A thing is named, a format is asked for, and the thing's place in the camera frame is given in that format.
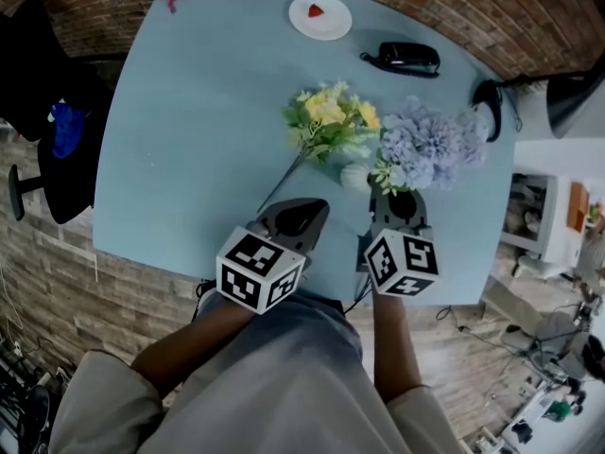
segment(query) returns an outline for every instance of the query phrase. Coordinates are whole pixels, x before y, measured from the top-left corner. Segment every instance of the desk lamp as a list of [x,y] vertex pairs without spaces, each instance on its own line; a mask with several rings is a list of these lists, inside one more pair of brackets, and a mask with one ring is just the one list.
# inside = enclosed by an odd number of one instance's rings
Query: desk lamp
[[492,119],[493,132],[490,134],[488,142],[494,142],[500,135],[502,123],[501,89],[547,80],[546,112],[548,121],[555,137],[563,138],[576,123],[584,105],[604,79],[605,53],[589,71],[535,77],[521,75],[518,78],[502,82],[484,80],[475,91],[473,105],[477,107],[479,113],[490,114],[488,117]]

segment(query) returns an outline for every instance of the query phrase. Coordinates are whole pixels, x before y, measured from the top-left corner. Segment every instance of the sleeve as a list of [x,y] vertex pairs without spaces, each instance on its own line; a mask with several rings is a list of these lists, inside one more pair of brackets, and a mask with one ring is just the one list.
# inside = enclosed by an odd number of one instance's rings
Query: sleeve
[[605,289],[601,286],[600,280],[596,272],[586,272],[582,280],[590,287],[593,294],[603,296]]
[[50,437],[54,454],[130,454],[164,416],[155,388],[122,360],[87,353],[79,364]]
[[410,390],[391,400],[387,409],[413,454],[462,452],[452,426],[430,388]]

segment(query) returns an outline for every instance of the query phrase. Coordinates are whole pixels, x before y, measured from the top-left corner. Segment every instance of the floor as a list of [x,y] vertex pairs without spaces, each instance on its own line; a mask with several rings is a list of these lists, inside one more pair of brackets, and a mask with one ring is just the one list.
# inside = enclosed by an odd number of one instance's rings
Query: floor
[[[90,349],[104,349],[131,361],[141,349],[191,320],[196,282],[165,271],[95,251],[93,211],[64,226],[49,215],[43,192],[26,198],[26,217],[12,216],[7,176],[17,164],[22,178],[38,174],[36,145],[0,125],[0,264],[7,295],[0,292],[3,337],[19,341],[35,363],[54,374],[60,366],[73,372]],[[498,249],[493,274],[541,310],[576,301],[569,285],[510,277],[514,251]],[[481,426],[506,424],[524,402],[530,371],[518,358],[497,347],[504,321],[480,306],[457,307],[458,324],[476,337],[460,333],[449,315],[436,320],[438,307],[409,311],[410,327],[425,383],[436,394],[458,437]],[[372,310],[350,314],[364,346],[364,365],[372,370]]]

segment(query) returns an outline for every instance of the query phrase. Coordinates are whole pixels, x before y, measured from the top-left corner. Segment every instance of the red fruit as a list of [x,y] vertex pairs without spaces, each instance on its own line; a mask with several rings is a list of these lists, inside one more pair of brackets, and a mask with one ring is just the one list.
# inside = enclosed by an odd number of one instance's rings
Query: red fruit
[[319,17],[320,15],[323,15],[323,10],[317,5],[313,4],[311,7],[309,7],[309,17]]

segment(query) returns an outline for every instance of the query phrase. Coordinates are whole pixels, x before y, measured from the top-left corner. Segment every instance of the white vase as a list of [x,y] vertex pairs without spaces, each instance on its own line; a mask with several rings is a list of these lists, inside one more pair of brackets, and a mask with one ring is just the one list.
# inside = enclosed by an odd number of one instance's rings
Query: white vase
[[351,163],[340,171],[340,184],[345,188],[370,195],[372,188],[368,184],[369,175],[369,166],[360,163]]

